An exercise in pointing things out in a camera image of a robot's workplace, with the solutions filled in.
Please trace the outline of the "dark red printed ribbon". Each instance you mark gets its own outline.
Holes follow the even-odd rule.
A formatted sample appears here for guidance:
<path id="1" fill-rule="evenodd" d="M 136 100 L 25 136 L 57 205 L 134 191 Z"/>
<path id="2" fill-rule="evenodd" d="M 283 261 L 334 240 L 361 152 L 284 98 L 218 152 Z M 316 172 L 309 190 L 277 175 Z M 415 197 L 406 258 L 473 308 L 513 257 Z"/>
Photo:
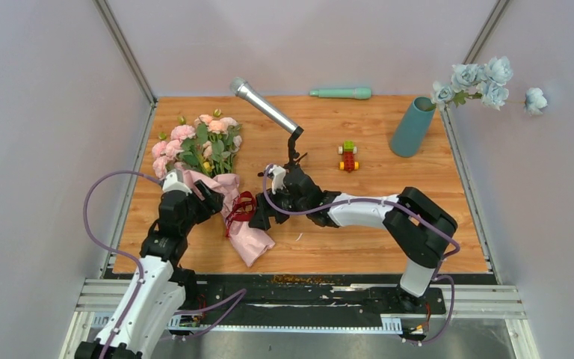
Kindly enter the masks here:
<path id="1" fill-rule="evenodd" d="M 226 237 L 229 237 L 234 222 L 248 222 L 256 212 L 257 201 L 249 191 L 240 193 L 233 201 L 232 211 L 226 216 Z"/>

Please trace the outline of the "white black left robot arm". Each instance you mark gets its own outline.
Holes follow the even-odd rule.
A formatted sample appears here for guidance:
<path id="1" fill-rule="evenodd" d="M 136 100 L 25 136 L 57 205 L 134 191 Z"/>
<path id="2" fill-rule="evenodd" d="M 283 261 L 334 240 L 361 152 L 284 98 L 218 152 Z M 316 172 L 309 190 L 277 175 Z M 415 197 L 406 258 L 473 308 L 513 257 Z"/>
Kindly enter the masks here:
<path id="1" fill-rule="evenodd" d="M 177 264 L 192 228 L 221 212 L 224 196 L 202 180 L 166 179 L 162 191 L 128 289 L 96 339 L 78 345 L 75 358 L 150 358 L 174 312 L 198 302 L 194 272 Z"/>

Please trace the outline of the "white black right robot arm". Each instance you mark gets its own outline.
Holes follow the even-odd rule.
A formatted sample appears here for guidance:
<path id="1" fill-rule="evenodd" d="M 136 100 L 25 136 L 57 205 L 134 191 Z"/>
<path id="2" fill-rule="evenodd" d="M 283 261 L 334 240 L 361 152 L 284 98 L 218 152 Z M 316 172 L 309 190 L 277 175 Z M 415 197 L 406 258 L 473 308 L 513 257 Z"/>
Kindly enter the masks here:
<path id="1" fill-rule="evenodd" d="M 426 194 L 406 187 L 399 194 L 360 197 L 321 189 L 301 168 L 270 165 L 263 173 L 263 190 L 256 195 L 252 228 L 268 230 L 271 222 L 305 215 L 319 227 L 370 227 L 386 230 L 407 256 L 397 291 L 401 309 L 416 312 L 427 301 L 426 290 L 442 261 L 459 245 L 458 223 Z"/>

